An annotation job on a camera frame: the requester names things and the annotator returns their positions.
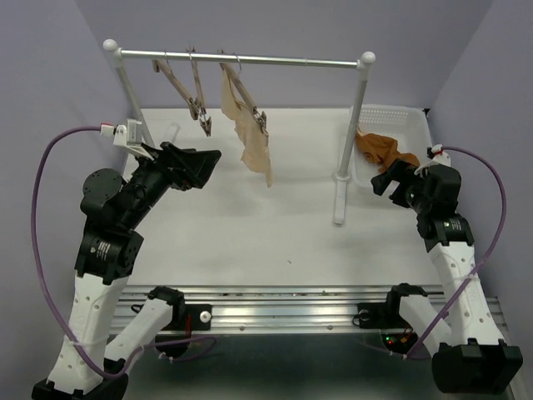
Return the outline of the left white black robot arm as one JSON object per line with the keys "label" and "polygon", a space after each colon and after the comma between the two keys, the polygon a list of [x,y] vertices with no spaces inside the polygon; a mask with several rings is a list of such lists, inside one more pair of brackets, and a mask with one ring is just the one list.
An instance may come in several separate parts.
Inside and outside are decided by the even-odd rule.
{"label": "left white black robot arm", "polygon": [[34,385],[34,399],[120,399],[134,363],[164,328],[185,318],[182,292],[157,286],[140,312],[114,338],[110,330],[132,275],[143,237],[137,226],[169,190],[203,188],[222,153],[180,149],[169,142],[142,146],[129,179],[111,169],[91,173],[82,187],[86,215],[75,262],[75,294],[57,361]]}

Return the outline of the beige underwear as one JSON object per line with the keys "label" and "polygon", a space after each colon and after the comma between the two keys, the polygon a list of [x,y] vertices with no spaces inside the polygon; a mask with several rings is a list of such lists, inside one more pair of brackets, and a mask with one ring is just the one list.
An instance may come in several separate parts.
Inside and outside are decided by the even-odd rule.
{"label": "beige underwear", "polygon": [[263,174],[266,185],[270,188],[273,184],[273,175],[268,132],[260,127],[251,109],[237,97],[234,91],[236,86],[231,80],[233,68],[225,63],[221,64],[221,68],[221,110],[228,119],[235,123],[234,131],[244,146],[241,161],[250,171]]}

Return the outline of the wooden clip hanger with underwear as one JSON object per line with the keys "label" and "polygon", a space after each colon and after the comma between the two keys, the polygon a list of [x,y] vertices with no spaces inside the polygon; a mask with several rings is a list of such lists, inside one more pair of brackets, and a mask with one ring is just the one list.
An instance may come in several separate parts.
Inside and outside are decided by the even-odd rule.
{"label": "wooden clip hanger with underwear", "polygon": [[240,73],[228,62],[220,62],[222,70],[222,103],[230,111],[230,116],[235,117],[237,112],[248,111],[260,131],[267,136],[267,115],[260,112],[256,102],[240,79]]}

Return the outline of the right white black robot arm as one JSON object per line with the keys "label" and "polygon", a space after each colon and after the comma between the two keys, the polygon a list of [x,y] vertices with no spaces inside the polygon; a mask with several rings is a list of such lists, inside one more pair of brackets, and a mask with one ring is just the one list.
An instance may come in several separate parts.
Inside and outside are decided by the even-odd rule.
{"label": "right white black robot arm", "polygon": [[435,310],[422,287],[393,286],[384,302],[358,303],[354,325],[364,329],[411,328],[412,344],[392,339],[388,348],[411,358],[419,346],[431,356],[431,373],[443,393],[499,395],[519,372],[523,357],[506,343],[491,316],[476,272],[474,238],[457,213],[461,175],[453,167],[431,163],[422,168],[396,160],[373,177],[382,195],[391,183],[390,200],[416,213],[417,232],[441,280],[446,304]]}

